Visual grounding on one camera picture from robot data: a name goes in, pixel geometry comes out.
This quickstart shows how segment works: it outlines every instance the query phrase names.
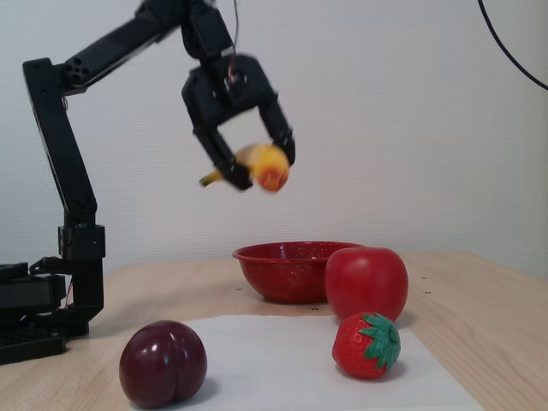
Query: apple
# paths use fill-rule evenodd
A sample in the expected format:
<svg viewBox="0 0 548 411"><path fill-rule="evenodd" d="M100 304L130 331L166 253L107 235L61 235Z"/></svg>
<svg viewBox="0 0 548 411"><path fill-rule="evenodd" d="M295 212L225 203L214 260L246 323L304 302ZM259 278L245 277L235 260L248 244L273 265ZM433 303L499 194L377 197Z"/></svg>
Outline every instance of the apple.
<svg viewBox="0 0 548 411"><path fill-rule="evenodd" d="M325 293L340 320L372 312L396 321L408 298L408 272L388 248L344 248L327 261Z"/></svg>
<svg viewBox="0 0 548 411"><path fill-rule="evenodd" d="M185 324L157 321L140 329L122 352L119 377L126 397L141 408L160 408L192 397L206 379L200 337Z"/></svg>

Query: yellow banana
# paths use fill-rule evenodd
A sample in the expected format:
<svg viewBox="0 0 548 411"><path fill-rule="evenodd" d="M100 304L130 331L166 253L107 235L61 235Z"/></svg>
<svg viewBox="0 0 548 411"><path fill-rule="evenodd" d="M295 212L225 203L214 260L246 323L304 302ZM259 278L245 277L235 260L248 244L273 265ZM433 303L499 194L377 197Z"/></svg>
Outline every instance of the yellow banana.
<svg viewBox="0 0 548 411"><path fill-rule="evenodd" d="M289 161L281 148L274 145L255 143L243 147L235 155L236 161L245 165L251 177L265 190L279 191L289 178ZM204 187L223 180L219 170L200 180Z"/></svg>

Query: white paper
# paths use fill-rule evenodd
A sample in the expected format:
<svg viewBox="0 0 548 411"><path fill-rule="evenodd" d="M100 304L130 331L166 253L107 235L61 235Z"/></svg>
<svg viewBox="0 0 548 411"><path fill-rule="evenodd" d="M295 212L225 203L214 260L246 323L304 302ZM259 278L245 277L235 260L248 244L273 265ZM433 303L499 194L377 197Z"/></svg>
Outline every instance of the white paper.
<svg viewBox="0 0 548 411"><path fill-rule="evenodd" d="M392 369L348 377L331 357L334 317L222 316L188 321L202 339L207 378L185 411L479 411L479 404L408 329Z"/></svg>

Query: red bowl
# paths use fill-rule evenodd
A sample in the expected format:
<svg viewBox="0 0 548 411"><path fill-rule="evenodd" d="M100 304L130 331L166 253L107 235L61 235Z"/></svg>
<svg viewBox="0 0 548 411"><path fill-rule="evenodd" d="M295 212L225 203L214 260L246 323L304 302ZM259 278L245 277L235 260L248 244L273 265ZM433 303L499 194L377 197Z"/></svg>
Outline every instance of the red bowl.
<svg viewBox="0 0 548 411"><path fill-rule="evenodd" d="M276 242L240 248L233 257L247 282L267 300L285 304L327 302L325 266L341 248L363 247L334 241Z"/></svg>

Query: green calyx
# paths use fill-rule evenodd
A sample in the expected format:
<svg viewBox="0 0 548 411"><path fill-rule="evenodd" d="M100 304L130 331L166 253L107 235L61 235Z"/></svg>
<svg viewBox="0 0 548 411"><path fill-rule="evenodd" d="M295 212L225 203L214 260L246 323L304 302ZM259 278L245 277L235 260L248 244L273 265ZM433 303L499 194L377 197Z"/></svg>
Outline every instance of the green calyx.
<svg viewBox="0 0 548 411"><path fill-rule="evenodd" d="M360 334L373 339L373 342L364 353L365 357L378 358L377 369L386 364L386 370L390 370L401 349L400 335L396 326L381 314L364 315L362 318L371 327L360 330Z"/></svg>

